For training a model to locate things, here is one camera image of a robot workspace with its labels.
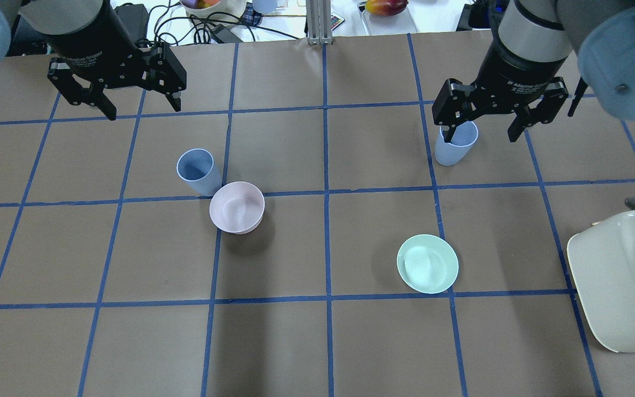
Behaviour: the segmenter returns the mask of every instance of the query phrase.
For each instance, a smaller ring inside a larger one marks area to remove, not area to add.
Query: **black cable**
[[[214,13],[210,13],[210,15],[207,16],[207,20],[211,20],[212,16],[215,14],[219,14],[219,15],[227,15],[227,16],[231,16],[232,18],[236,18],[238,22],[240,22],[242,25],[244,25],[247,29],[249,29],[249,33],[251,33],[251,39],[252,41],[256,41],[256,36],[254,35],[254,32],[251,31],[251,26],[249,25],[249,23],[247,23],[245,20],[242,20],[242,18],[239,18],[238,16],[231,14],[231,13],[226,13],[224,11],[214,11]]]
[[[191,15],[191,16],[174,16],[172,18],[168,18],[167,20],[164,20],[157,28],[156,31],[154,31],[154,35],[157,37],[158,35],[158,30],[160,30],[160,28],[163,27],[163,25],[165,25],[166,23],[172,21],[172,20],[179,20],[179,19],[186,19],[186,20],[199,20],[201,22],[213,22],[213,23],[228,23],[230,25],[242,25],[242,26],[247,26],[248,24],[246,22],[244,23],[239,23],[239,22],[231,22],[231,21],[227,21],[227,20],[216,20],[216,19],[209,19],[209,18],[200,18],[196,15]],[[273,32],[273,33],[278,33],[279,35],[284,35],[286,37],[295,39],[295,40],[300,40],[299,37],[295,37],[293,35],[290,35],[288,33],[282,32],[280,30],[275,30],[275,29],[271,29],[271,28],[264,28],[262,26],[254,26],[252,28],[256,28],[256,29],[261,29],[261,30],[267,30],[269,32]]]
[[[162,40],[162,39],[161,39],[161,36],[162,36],[162,35],[169,35],[170,37],[173,37],[173,40],[175,40],[175,43],[169,43],[169,42],[166,42],[166,40],[164,40],[164,42],[168,43],[169,45],[178,45],[178,44],[180,43],[180,42],[178,41],[178,38],[176,38],[174,35],[172,35],[172,33],[169,33],[169,32],[163,32],[163,33],[161,33],[160,35],[158,35],[159,40]]]
[[[156,23],[154,23],[154,25],[153,25],[153,33],[154,33],[154,35],[156,35],[156,33],[157,33],[157,32],[158,32],[158,30],[159,30],[159,25],[158,25],[158,23],[159,23],[159,22],[160,22],[160,21],[164,18],[164,16],[168,15],[168,12],[171,10],[171,8],[178,7],[179,5],[181,5],[181,3],[180,3],[180,2],[178,2],[178,3],[175,3],[175,4],[171,5],[171,0],[168,0],[168,5],[167,5],[167,6],[163,6],[163,7],[165,7],[165,8],[166,8],[166,11],[164,11],[164,12],[161,14],[161,16],[159,16],[159,17],[158,17],[158,19],[156,20]]]
[[[197,28],[198,28],[198,26],[196,24],[193,24],[192,27],[190,28],[190,30],[188,30],[187,33],[183,37],[181,37],[180,40],[178,40],[178,42],[186,40],[187,35],[189,35],[190,33],[197,32]]]

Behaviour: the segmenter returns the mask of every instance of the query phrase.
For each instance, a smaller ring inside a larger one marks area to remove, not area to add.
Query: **blue cup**
[[[201,196],[212,197],[222,187],[213,156],[205,149],[191,149],[183,153],[176,165],[178,176]]]

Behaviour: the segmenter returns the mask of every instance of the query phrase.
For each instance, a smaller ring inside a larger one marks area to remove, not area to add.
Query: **cable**
[[[244,25],[247,29],[249,29],[249,33],[251,33],[251,39],[252,39],[252,41],[254,41],[254,42],[256,41],[256,36],[254,35],[254,32],[252,32],[252,30],[251,30],[251,26],[250,26],[250,25],[249,25],[249,23],[247,23],[245,20],[242,20],[242,18],[239,18],[238,16],[236,16],[236,15],[234,15],[234,14],[231,14],[231,13],[226,13],[226,12],[224,12],[224,11],[215,11],[214,13],[211,13],[210,15],[208,15],[206,19],[207,19],[207,20],[212,20],[212,16],[213,16],[213,15],[216,15],[216,14],[219,14],[219,15],[227,15],[227,16],[231,16],[232,18],[236,18],[236,20],[237,20],[238,22],[240,22],[240,23],[241,23],[242,25]]]
[[[174,35],[172,35],[172,33],[163,32],[160,35],[158,35],[158,38],[160,39],[162,35],[169,35],[170,37],[173,37],[173,40],[175,40],[175,43],[172,44],[172,43],[167,42],[169,45],[178,45],[180,43],[178,38],[176,38]]]
[[[280,30],[275,30],[275,29],[271,29],[271,28],[264,28],[262,26],[249,26],[246,22],[242,21],[242,22],[231,22],[231,21],[227,21],[227,20],[216,20],[216,19],[209,19],[209,18],[201,18],[198,17],[196,15],[191,15],[191,16],[174,16],[172,18],[168,18],[167,20],[164,20],[160,25],[158,25],[158,28],[154,31],[154,36],[157,39],[159,37],[159,33],[158,31],[163,27],[163,25],[165,25],[166,23],[172,21],[172,20],[180,20],[180,19],[186,19],[186,20],[199,20],[201,23],[227,23],[229,25],[242,25],[245,26],[247,28],[249,28],[249,31],[251,32],[251,28],[256,28],[256,29],[261,29],[261,30],[267,30],[269,32],[273,32],[273,33],[278,33],[279,35],[284,35],[286,37],[295,39],[295,40],[300,40],[299,37],[295,37],[293,35],[290,35],[288,33],[285,32],[281,32]]]
[[[178,7],[179,5],[181,5],[180,2],[171,5],[171,0],[168,0],[168,5],[167,6],[161,4],[161,5],[153,7],[153,8],[156,8],[156,7],[165,7],[166,8],[166,11],[164,11],[161,14],[161,16],[158,17],[158,19],[156,20],[156,23],[154,23],[154,25],[153,25],[153,33],[154,33],[154,35],[156,35],[157,32],[158,32],[158,29],[159,29],[158,23],[163,19],[164,16],[168,15],[168,12],[171,10],[171,8]]]

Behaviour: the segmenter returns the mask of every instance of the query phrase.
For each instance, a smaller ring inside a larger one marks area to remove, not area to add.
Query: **screw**
[[[629,210],[635,210],[635,197],[627,197],[624,200],[624,205],[627,206]]]

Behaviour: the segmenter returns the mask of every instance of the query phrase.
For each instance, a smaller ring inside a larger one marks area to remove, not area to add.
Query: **bowl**
[[[217,2],[217,4],[210,6],[210,7],[206,7],[206,8],[192,8],[189,7],[187,4],[189,3],[194,3],[190,0],[188,0],[187,2],[181,2],[181,4],[183,5],[183,7],[185,8],[186,12],[188,14],[192,14],[195,16],[198,16],[200,18],[207,18],[207,16],[209,16],[211,13],[217,12],[217,11],[224,11],[227,9],[227,3],[229,3],[229,0],[219,0],[219,2]]]
[[[259,188],[238,181],[222,186],[212,196],[209,217],[224,232],[245,234],[259,226],[265,206],[264,196]]]
[[[454,249],[431,234],[418,234],[406,240],[396,256],[396,267],[409,287],[425,294],[445,291],[459,273]]]

